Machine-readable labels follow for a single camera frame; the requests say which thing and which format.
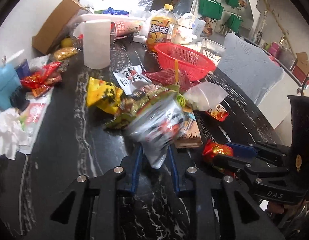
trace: white bag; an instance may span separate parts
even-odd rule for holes
[[[183,94],[187,106],[199,111],[215,108],[227,95],[228,93],[221,86],[208,81],[191,87]]]

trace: metal screw head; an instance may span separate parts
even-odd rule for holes
[[[87,179],[87,176],[85,176],[85,175],[79,175],[79,176],[77,177],[77,182],[84,182],[84,181],[86,181],[86,179]]]
[[[187,168],[187,172],[189,172],[189,173],[196,173],[197,169],[195,167],[189,167],[189,168]]]
[[[114,171],[115,173],[121,173],[121,172],[123,172],[123,168],[122,168],[121,166],[118,166],[118,167],[115,167],[115,168],[113,169],[113,171]]]
[[[227,175],[227,176],[224,176],[224,177],[223,177],[223,180],[224,180],[225,182],[227,182],[227,183],[231,183],[231,182],[234,181],[234,178]]]

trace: white plastic lid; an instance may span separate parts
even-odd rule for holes
[[[25,60],[23,53],[24,49],[18,51],[16,54],[13,54],[11,57],[9,57],[6,63],[11,64],[14,68],[18,67]]]

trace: white chair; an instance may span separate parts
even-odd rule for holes
[[[231,78],[258,106],[269,91],[284,77],[261,48],[253,46],[233,33],[225,38],[226,51],[218,68]]]

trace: red snack bag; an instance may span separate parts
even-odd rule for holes
[[[62,62],[59,61],[51,62],[42,67],[41,71],[36,72],[35,74],[38,73],[40,75],[40,83],[43,83],[61,64]]]
[[[58,83],[61,80],[61,74],[59,72],[53,72],[43,84],[47,86],[53,86],[55,83]]]
[[[32,89],[32,93],[34,97],[38,98],[42,96],[44,93],[46,93],[50,88],[51,86],[42,85],[36,89]]]
[[[29,89],[35,89],[41,86],[40,84],[40,74],[39,72],[36,72],[32,76],[24,77],[20,80],[21,85],[29,88]]]
[[[143,73],[144,76],[152,80],[154,84],[167,86],[167,85],[175,85],[176,77],[174,69],[165,69],[159,72],[153,73]],[[178,70],[178,78],[180,90],[183,92],[187,91],[191,87],[191,83],[187,73],[181,69]]]
[[[219,153],[229,156],[234,155],[231,147],[224,144],[215,143],[210,139],[205,145],[204,151],[202,152],[202,157],[206,163],[211,164],[213,161],[213,157]]]

